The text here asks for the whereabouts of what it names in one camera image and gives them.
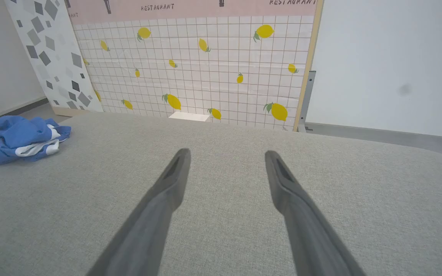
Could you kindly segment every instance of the yellow lemon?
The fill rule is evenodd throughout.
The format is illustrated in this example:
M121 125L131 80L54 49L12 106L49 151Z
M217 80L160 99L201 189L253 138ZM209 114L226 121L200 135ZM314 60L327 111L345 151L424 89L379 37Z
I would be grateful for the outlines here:
M102 97L100 97L100 93L98 93L98 92L95 90L95 94L97 95L98 100L101 102L101 101L102 101Z
M206 41L204 39L202 39L202 38L199 39L199 47L204 52L210 52L211 51L211 49L209 49L209 47L207 47Z
M171 59L168 61L168 63L169 63L170 66L173 67L173 68L177 68L177 67L178 67L178 65L176 65L175 62L172 61Z
M210 108L207 110L214 118L221 120L221 112L215 108Z
M279 121L286 121L287 109L278 103L268 103L264 109L269 113L272 110L272 116Z
M260 26L253 35L253 40L256 42L257 40L260 40L260 38L267 38L271 36L274 33L274 29L270 25L262 25Z
M105 43L105 41L100 40L100 46L102 46L102 49L104 49L105 51L110 51L109 46L107 46L107 44Z
M137 31L137 40L141 42L141 40L148 38L150 35L151 31L148 28L142 27Z
M241 84L243 82L243 75L242 73L238 73L238 77L236 78L236 82Z
M296 69L296 66L294 66L293 63L290 63L289 66L287 67L287 69L288 69L291 73L293 73L293 74L299 72L299 70Z
M168 102L172 108L182 110L182 105L176 96L173 96L172 94L165 94L162 96L162 98L165 103Z
M132 104L128 100L122 100L122 103L126 105L126 108L132 109Z

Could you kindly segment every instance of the gray fabric surface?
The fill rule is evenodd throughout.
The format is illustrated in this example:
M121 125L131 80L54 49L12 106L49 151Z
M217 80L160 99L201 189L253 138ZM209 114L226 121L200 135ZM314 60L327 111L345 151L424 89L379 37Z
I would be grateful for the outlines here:
M368 275L442 275L442 155L362 140L89 113L58 154L0 166L0 276L84 275L179 148L192 162L160 275L293 275L276 150Z

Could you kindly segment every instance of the blue towel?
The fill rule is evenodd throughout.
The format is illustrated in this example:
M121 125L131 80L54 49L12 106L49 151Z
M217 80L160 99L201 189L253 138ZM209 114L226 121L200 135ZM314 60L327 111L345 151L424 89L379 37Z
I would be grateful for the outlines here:
M18 159L37 161L54 154L70 134L71 127L59 126L52 119L0 117L0 164Z

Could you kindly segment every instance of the backdrop board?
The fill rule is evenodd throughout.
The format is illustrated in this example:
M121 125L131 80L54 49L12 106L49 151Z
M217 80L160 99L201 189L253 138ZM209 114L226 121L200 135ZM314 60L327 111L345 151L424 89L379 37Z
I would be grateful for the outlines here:
M65 2L105 112L297 124L317 0Z
M37 79L59 115L103 112L63 0L5 0Z

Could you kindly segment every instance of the gray diamond pattern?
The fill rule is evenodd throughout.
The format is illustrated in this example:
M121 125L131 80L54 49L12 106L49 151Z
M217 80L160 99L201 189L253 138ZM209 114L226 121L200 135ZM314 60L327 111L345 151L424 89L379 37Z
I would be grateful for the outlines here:
M54 46L54 39L48 37L47 35L45 36L45 45L47 46L47 48L52 49L53 51L56 50Z
M27 45L26 49L28 50L28 54L31 58L38 58L37 51L35 51L35 47L32 45Z
M44 10L42 9L42 4L39 3L39 2L34 2L34 3L35 3L35 11L36 11L38 14L42 14L42 15L44 15Z
M42 60L45 66L51 63L51 60L49 59L49 57L45 52L41 52L38 56L40 57L40 59Z
M84 104L84 106L88 107L90 104L90 100L86 98L86 96L81 92L78 96L78 99Z
M73 89L79 92L79 84L75 82L74 80L71 81L71 85L73 86Z
M44 30L44 26L42 26L42 22L40 22L40 19L37 17L35 17L34 19L31 20L33 27L35 28L35 30L37 31L37 33L40 33L41 31Z
M61 96L63 96L64 98L69 97L69 92L66 89L64 89L62 86L58 86L58 91L59 91L59 94Z
M71 70L69 70L69 68L66 67L66 75L68 77L73 77L73 72Z
M32 41L33 45L37 45L40 43L40 38L38 38L37 33L34 29L31 29L28 33L26 33L30 40Z
M76 95L74 93L68 92L69 93L69 98L73 101L76 101Z
M81 66L81 56L75 53L71 53L71 57L73 58L73 64L76 65L79 68L82 68Z
M56 20L56 14L58 14L58 8L50 1L45 2L45 11L52 17L52 20Z
M76 105L73 102L67 102L70 108L77 109Z

